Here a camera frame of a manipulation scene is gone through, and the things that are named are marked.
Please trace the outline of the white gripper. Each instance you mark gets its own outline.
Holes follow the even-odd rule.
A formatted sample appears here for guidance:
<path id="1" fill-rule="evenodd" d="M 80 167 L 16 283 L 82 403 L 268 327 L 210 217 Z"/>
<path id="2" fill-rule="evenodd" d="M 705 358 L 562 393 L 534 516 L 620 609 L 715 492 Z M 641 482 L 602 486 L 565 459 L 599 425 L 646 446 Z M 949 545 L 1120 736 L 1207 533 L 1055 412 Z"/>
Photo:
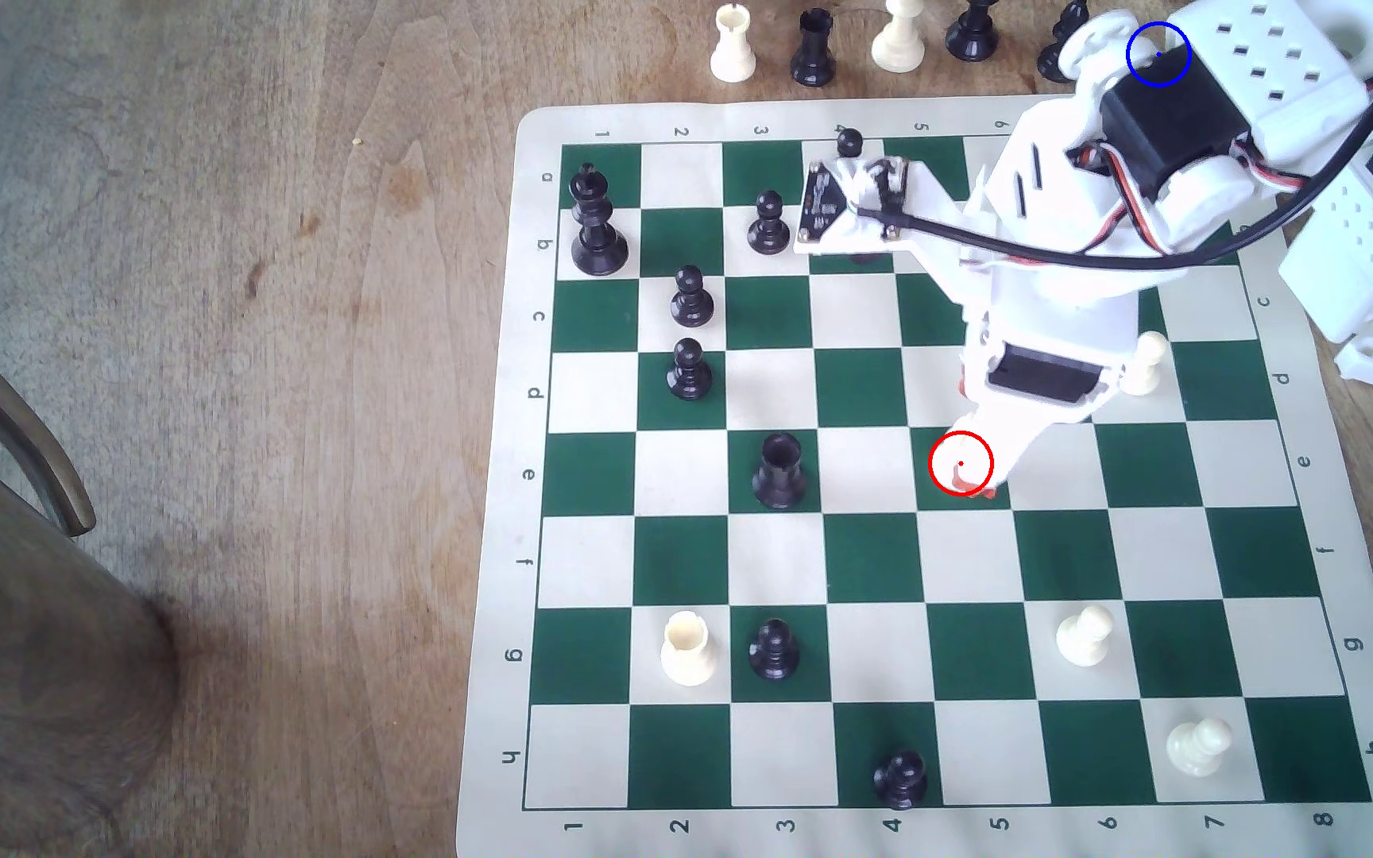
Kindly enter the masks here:
<path id="1" fill-rule="evenodd" d="M 1087 264 L 1151 258 L 1152 227 L 1124 161 L 1103 148 L 1094 102 L 1028 108 L 969 200 L 936 187 L 919 217 L 972 233 L 923 231 L 919 259 L 962 306 L 957 389 L 976 408 L 961 441 L 980 437 L 993 457 L 961 459 L 961 491 L 994 497 L 1048 427 L 1083 423 L 1120 390 L 1152 273 Z"/>

